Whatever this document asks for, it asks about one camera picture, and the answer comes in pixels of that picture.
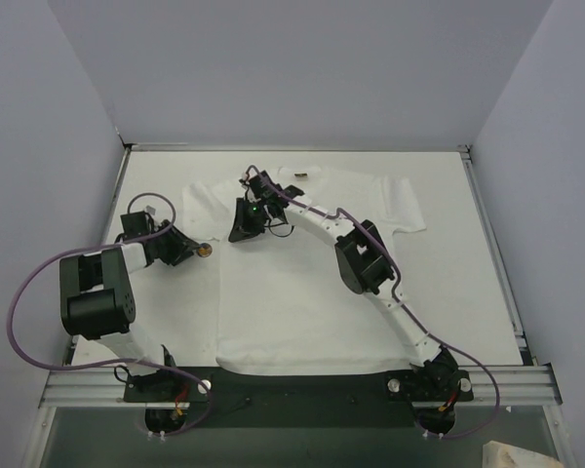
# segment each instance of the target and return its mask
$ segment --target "white wall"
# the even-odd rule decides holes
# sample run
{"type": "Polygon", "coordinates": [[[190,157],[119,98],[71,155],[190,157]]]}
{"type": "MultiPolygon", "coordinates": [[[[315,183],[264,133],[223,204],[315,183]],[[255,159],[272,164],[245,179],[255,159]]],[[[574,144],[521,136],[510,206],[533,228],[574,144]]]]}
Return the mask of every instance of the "white wall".
{"type": "Polygon", "coordinates": [[[585,0],[556,0],[474,145],[527,338],[585,466],[585,0]]]}
{"type": "Polygon", "coordinates": [[[550,0],[49,0],[128,142],[471,143],[550,0]]]}
{"type": "MultiPolygon", "coordinates": [[[[122,147],[89,78],[44,0],[0,0],[0,466],[20,466],[46,373],[5,335],[11,295],[52,253],[99,238],[122,147]]],[[[56,270],[34,284],[18,335],[57,362],[56,270]]]]}

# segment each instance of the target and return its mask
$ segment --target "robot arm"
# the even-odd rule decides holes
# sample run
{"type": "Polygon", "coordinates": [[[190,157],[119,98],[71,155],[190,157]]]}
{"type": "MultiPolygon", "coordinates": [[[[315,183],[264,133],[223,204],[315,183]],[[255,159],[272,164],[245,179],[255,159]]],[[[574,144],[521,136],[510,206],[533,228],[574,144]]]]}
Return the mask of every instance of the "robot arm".
{"type": "MultiPolygon", "coordinates": [[[[167,227],[156,226],[147,212],[121,216],[124,232],[120,238],[143,238],[167,227]]],[[[207,256],[210,246],[184,236],[175,227],[146,242],[133,242],[96,253],[64,258],[59,265],[60,317],[65,330],[106,346],[116,356],[134,359],[128,364],[132,376],[156,373],[138,361],[173,364],[167,349],[154,343],[135,323],[137,311],[129,274],[146,268],[155,259],[176,266],[190,256],[207,256]]]]}
{"type": "MultiPolygon", "coordinates": [[[[343,216],[327,216],[329,211],[321,207],[310,209],[311,200],[300,189],[293,185],[283,189],[272,182],[266,172],[243,179],[241,183],[246,186],[247,193],[244,198],[237,199],[229,242],[259,235],[274,218],[304,229],[335,248],[342,281],[353,293],[367,297],[381,312],[403,343],[411,364],[423,368],[425,363],[433,362],[441,354],[440,343],[430,338],[393,298],[392,289],[398,280],[390,264],[351,220],[343,216]],[[266,186],[262,182],[264,179],[285,197],[266,186]]],[[[362,226],[383,246],[372,222],[366,220],[362,226]]],[[[401,285],[397,285],[395,293],[398,298],[403,297],[401,285]]]]}
{"type": "MultiPolygon", "coordinates": [[[[72,256],[60,262],[60,318],[65,330],[106,346],[120,358],[164,364],[164,347],[135,324],[129,273],[148,266],[140,243],[72,256]]],[[[130,364],[132,375],[155,372],[130,364]]]]}
{"type": "MultiPolygon", "coordinates": [[[[306,206],[311,204],[305,195],[294,199],[306,206]]],[[[323,213],[328,212],[322,207],[314,208],[323,213]]],[[[353,222],[342,217],[329,219],[293,204],[288,204],[284,213],[288,223],[316,236],[328,246],[335,247],[342,281],[349,290],[363,294],[379,310],[403,343],[410,363],[423,367],[425,361],[433,361],[438,356],[440,344],[428,338],[392,297],[391,291],[397,280],[389,264],[379,252],[374,251],[372,244],[357,231],[353,222]]],[[[363,225],[381,242],[379,233],[370,221],[365,221],[363,225]]],[[[403,297],[401,285],[397,286],[397,297],[403,297]]]]}

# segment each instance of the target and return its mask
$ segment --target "black mounting plate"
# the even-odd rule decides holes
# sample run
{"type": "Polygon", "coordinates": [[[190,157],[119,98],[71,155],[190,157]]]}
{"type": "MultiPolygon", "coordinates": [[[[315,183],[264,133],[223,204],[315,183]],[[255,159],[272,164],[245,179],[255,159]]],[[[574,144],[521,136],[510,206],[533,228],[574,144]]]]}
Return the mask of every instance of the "black mounting plate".
{"type": "MultiPolygon", "coordinates": [[[[409,427],[414,423],[410,403],[388,390],[390,378],[414,381],[411,370],[396,370],[365,375],[242,375],[222,368],[185,368],[213,389],[214,407],[203,427],[409,427]]],[[[127,403],[172,402],[181,386],[139,394],[126,386],[127,403]]],[[[408,392],[412,401],[443,403],[449,392],[421,396],[408,392]]],[[[464,392],[459,400],[472,400],[464,392]]],[[[208,399],[189,383],[190,421],[206,409],[208,399]]]]}

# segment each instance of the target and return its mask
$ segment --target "wire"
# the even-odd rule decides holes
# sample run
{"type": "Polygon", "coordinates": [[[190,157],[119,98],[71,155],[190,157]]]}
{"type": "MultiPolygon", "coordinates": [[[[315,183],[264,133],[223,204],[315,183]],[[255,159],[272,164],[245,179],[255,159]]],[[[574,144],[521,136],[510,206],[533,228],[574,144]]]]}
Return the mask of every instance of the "wire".
{"type": "Polygon", "coordinates": [[[128,370],[128,368],[126,366],[115,366],[113,368],[113,375],[115,375],[115,378],[117,380],[119,380],[121,383],[126,383],[127,384],[128,383],[128,379],[124,380],[123,378],[119,378],[119,375],[117,375],[117,370],[118,369],[121,369],[123,372],[125,372],[128,375],[128,377],[132,377],[130,375],[130,371],[128,370]]]}
{"type": "Polygon", "coordinates": [[[279,224],[271,224],[271,222],[273,222],[272,219],[269,219],[266,223],[266,228],[269,230],[269,232],[271,234],[273,234],[275,237],[279,237],[281,239],[285,239],[287,237],[290,237],[291,234],[293,234],[294,231],[294,226],[291,226],[291,230],[288,232],[288,234],[276,234],[275,232],[273,232],[273,227],[279,227],[279,226],[283,226],[285,224],[288,224],[287,222],[280,222],[279,224]]]}
{"type": "MultiPolygon", "coordinates": [[[[141,194],[136,195],[135,198],[133,198],[130,201],[130,203],[128,204],[128,212],[130,212],[130,209],[132,208],[135,201],[140,199],[140,198],[143,198],[143,197],[156,197],[156,198],[163,200],[165,203],[167,203],[172,210],[172,219],[171,219],[170,223],[167,226],[165,226],[163,229],[161,229],[160,231],[154,232],[152,234],[148,234],[146,236],[136,237],[134,239],[131,239],[130,241],[126,241],[125,244],[132,244],[135,242],[149,241],[151,239],[155,239],[159,236],[162,236],[163,234],[168,232],[174,226],[174,223],[176,222],[176,207],[174,206],[174,204],[164,195],[161,195],[161,194],[155,193],[155,192],[143,192],[141,194]]],[[[190,423],[187,423],[187,424],[185,423],[178,430],[176,430],[170,434],[166,434],[166,435],[181,434],[181,433],[186,432],[189,429],[195,427],[200,422],[205,420],[210,415],[212,408],[213,408],[213,392],[211,391],[210,388],[208,388],[202,382],[202,380],[199,377],[197,377],[197,376],[193,375],[192,373],[189,373],[185,370],[182,370],[182,369],[172,368],[169,366],[163,366],[161,364],[151,363],[149,361],[138,361],[136,359],[125,359],[125,358],[109,359],[106,361],[98,361],[96,363],[90,363],[90,364],[81,364],[78,366],[56,366],[56,365],[52,365],[52,364],[46,364],[46,363],[42,363],[41,361],[37,361],[33,357],[26,354],[26,352],[23,349],[21,349],[20,344],[18,343],[16,336],[15,336],[13,322],[15,319],[15,313],[16,313],[16,308],[18,307],[18,302],[20,301],[21,295],[23,294],[25,289],[28,287],[28,285],[30,285],[32,280],[34,280],[35,277],[37,275],[39,275],[39,273],[41,273],[43,270],[45,270],[48,266],[55,263],[57,260],[60,260],[61,258],[64,258],[66,256],[71,256],[71,255],[76,255],[76,254],[89,254],[91,252],[104,251],[104,250],[108,250],[108,249],[122,247],[122,245],[124,245],[124,244],[104,244],[104,245],[95,246],[95,247],[71,249],[69,251],[57,253],[56,255],[54,255],[54,256],[48,258],[47,260],[45,260],[44,262],[42,262],[34,270],[32,270],[32,272],[30,272],[30,274],[28,274],[28,276],[26,276],[26,278],[23,280],[23,282],[16,289],[16,292],[13,295],[13,299],[11,299],[11,304],[9,305],[9,311],[7,313],[7,338],[9,339],[9,344],[11,345],[13,350],[16,352],[16,354],[20,358],[22,358],[24,361],[29,363],[31,366],[34,366],[35,368],[43,369],[45,371],[81,371],[84,369],[100,368],[103,366],[115,366],[117,364],[132,364],[132,363],[138,362],[141,366],[146,366],[146,367],[153,368],[153,369],[156,369],[159,371],[173,372],[173,373],[183,377],[184,379],[191,380],[191,381],[195,382],[197,385],[201,386],[206,391],[206,394],[208,395],[208,406],[206,407],[206,410],[197,419],[195,419],[194,421],[192,421],[190,423]]]]}
{"type": "Polygon", "coordinates": [[[453,394],[450,396],[450,398],[447,400],[447,402],[438,408],[438,411],[443,412],[446,410],[451,410],[455,406],[455,403],[457,403],[458,398],[459,398],[459,390],[456,390],[455,392],[453,392],[453,394]]]}
{"type": "MultiPolygon", "coordinates": [[[[475,427],[473,427],[471,429],[468,429],[466,431],[463,431],[463,432],[460,432],[460,433],[454,434],[454,435],[445,435],[445,436],[442,437],[442,439],[447,439],[447,440],[461,439],[463,437],[466,437],[466,436],[469,436],[471,434],[474,434],[475,432],[477,432],[477,431],[483,429],[484,427],[490,425],[494,421],[494,419],[496,419],[496,417],[498,416],[498,414],[500,413],[500,389],[498,388],[498,382],[496,382],[496,379],[494,378],[494,375],[486,367],[486,365],[484,365],[481,361],[479,361],[474,356],[468,354],[465,351],[462,351],[459,348],[456,348],[455,346],[452,346],[452,345],[448,344],[446,341],[444,341],[444,340],[438,338],[437,336],[435,336],[434,334],[432,334],[422,324],[422,322],[420,322],[420,320],[418,319],[418,317],[416,317],[416,315],[411,311],[411,309],[404,302],[402,302],[397,297],[397,288],[401,284],[401,281],[402,281],[403,276],[401,274],[401,270],[399,269],[399,266],[397,265],[397,262],[394,260],[394,258],[392,258],[392,255],[385,249],[385,247],[383,247],[381,245],[381,243],[379,241],[377,241],[369,233],[369,231],[362,225],[362,223],[360,223],[360,221],[358,221],[355,217],[353,217],[346,210],[344,210],[342,208],[337,208],[336,211],[335,211],[335,214],[324,213],[321,210],[318,210],[318,209],[316,209],[314,207],[310,207],[308,205],[305,205],[304,203],[301,203],[299,201],[296,201],[294,198],[289,197],[282,190],[279,190],[271,182],[271,180],[267,176],[263,175],[260,172],[260,169],[258,169],[255,165],[250,165],[247,168],[247,170],[245,171],[245,174],[247,175],[247,177],[249,177],[249,172],[250,171],[255,171],[255,173],[257,174],[257,176],[259,177],[260,181],[262,182],[262,184],[264,186],[268,187],[271,191],[273,191],[282,200],[285,200],[285,201],[289,202],[292,205],[295,205],[297,207],[303,208],[304,210],[307,210],[309,212],[312,212],[312,213],[314,213],[316,215],[320,215],[320,216],[324,217],[325,219],[338,219],[340,216],[344,216],[346,219],[350,220],[353,223],[353,225],[360,232],[362,232],[362,234],[364,234],[367,239],[369,239],[370,243],[386,258],[386,260],[388,260],[388,263],[390,263],[390,266],[394,270],[395,275],[396,275],[396,281],[395,281],[395,284],[392,287],[392,291],[390,293],[392,294],[392,298],[397,302],[397,305],[399,305],[399,307],[401,307],[408,314],[408,316],[413,320],[413,322],[422,330],[422,332],[424,332],[425,334],[427,334],[427,336],[429,336],[431,339],[437,341],[440,345],[446,347],[448,350],[453,351],[453,352],[455,352],[457,354],[460,354],[464,358],[466,358],[469,361],[473,362],[478,368],[480,368],[483,372],[485,372],[486,375],[489,377],[489,380],[491,381],[491,384],[494,387],[494,393],[495,393],[495,396],[496,396],[495,403],[494,403],[494,409],[492,411],[491,416],[488,419],[486,419],[484,422],[478,424],[477,426],[475,426],[475,427]]],[[[436,436],[436,437],[439,437],[439,434],[434,434],[434,433],[429,433],[429,434],[431,434],[433,436],[436,436]]]]}
{"type": "Polygon", "coordinates": [[[183,412],[179,407],[180,402],[184,401],[184,399],[188,396],[188,385],[184,385],[182,391],[175,397],[175,412],[182,416],[183,412]]]}

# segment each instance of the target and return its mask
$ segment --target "metal frame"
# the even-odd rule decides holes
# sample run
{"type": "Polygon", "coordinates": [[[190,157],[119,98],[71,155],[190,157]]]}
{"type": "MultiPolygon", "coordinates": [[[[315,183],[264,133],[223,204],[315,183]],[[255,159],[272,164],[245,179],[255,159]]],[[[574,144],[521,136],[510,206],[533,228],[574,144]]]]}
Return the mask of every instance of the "metal frame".
{"type": "Polygon", "coordinates": [[[516,300],[514,299],[514,294],[511,290],[509,278],[507,277],[505,264],[503,263],[503,258],[500,254],[500,250],[498,249],[498,244],[496,243],[494,230],[492,229],[491,223],[489,222],[486,206],[484,205],[483,199],[481,197],[479,184],[477,183],[475,173],[472,169],[472,161],[469,157],[470,155],[469,153],[460,154],[464,165],[464,171],[466,172],[466,178],[468,178],[470,190],[472,191],[472,197],[475,200],[477,212],[479,213],[479,218],[481,219],[481,225],[484,228],[484,232],[486,233],[487,247],[489,248],[489,252],[491,253],[491,257],[494,262],[494,269],[496,270],[496,275],[498,276],[498,281],[500,282],[500,287],[503,291],[503,296],[505,298],[505,303],[507,304],[507,309],[509,310],[512,324],[514,324],[514,332],[516,337],[521,337],[524,339],[525,329],[523,328],[523,322],[520,318],[520,314],[518,313],[518,307],[516,306],[516,300]]]}
{"type": "Polygon", "coordinates": [[[190,143],[135,143],[132,145],[133,151],[139,152],[178,152],[178,151],[227,151],[227,152],[239,152],[239,151],[252,151],[252,152],[271,152],[271,151],[312,151],[312,152],[339,152],[339,153],[352,153],[352,152],[365,152],[365,153],[386,153],[386,152],[406,152],[406,153],[454,153],[468,151],[469,146],[457,145],[453,147],[391,147],[391,146],[377,146],[374,148],[355,148],[355,147],[328,147],[323,146],[320,148],[313,146],[259,146],[259,145],[247,145],[247,146],[212,146],[212,145],[199,145],[190,143]]]}
{"type": "MultiPolygon", "coordinates": [[[[524,328],[518,308],[513,297],[511,285],[505,271],[505,266],[496,244],[493,229],[489,222],[488,214],[470,160],[469,147],[467,145],[446,151],[460,153],[464,171],[473,195],[473,200],[479,213],[482,227],[486,234],[487,245],[494,262],[496,274],[503,291],[505,302],[514,324],[516,339],[521,351],[528,352],[524,328]]],[[[136,144],[128,146],[124,153],[122,165],[117,175],[113,197],[109,207],[109,217],[102,234],[102,240],[106,238],[114,211],[117,197],[121,190],[122,182],[130,160],[132,151],[369,151],[368,149],[351,148],[239,148],[239,147],[196,147],[183,144],[136,144]]],[[[397,151],[394,148],[375,149],[372,151],[397,151]]],[[[401,148],[401,151],[421,151],[420,148],[411,150],[401,148]]],[[[542,366],[497,366],[489,367],[497,379],[502,395],[503,406],[541,406],[550,429],[551,437],[557,451],[558,458],[565,468],[577,467],[577,462],[571,450],[569,435],[560,408],[561,396],[552,372],[549,367],[542,366]]],[[[494,404],[494,391],[488,376],[481,370],[465,368],[471,374],[475,401],[463,404],[470,406],[492,406],[494,404]]],[[[123,385],[117,382],[112,371],[108,369],[83,370],[74,372],[51,372],[44,390],[40,409],[33,426],[33,432],[22,466],[38,467],[41,464],[43,454],[48,443],[52,421],[56,408],[169,408],[171,404],[127,404],[123,401],[123,385]]]]}
{"type": "MultiPolygon", "coordinates": [[[[493,406],[494,388],[489,377],[479,368],[461,368],[470,372],[473,402],[461,406],[493,406]]],[[[555,376],[546,366],[491,366],[498,382],[503,406],[550,406],[561,402],[555,376]]],[[[117,381],[111,369],[51,372],[41,398],[41,408],[168,408],[173,403],[126,403],[124,384],[117,381]]],[[[418,407],[436,404],[416,404],[418,407]]]]}

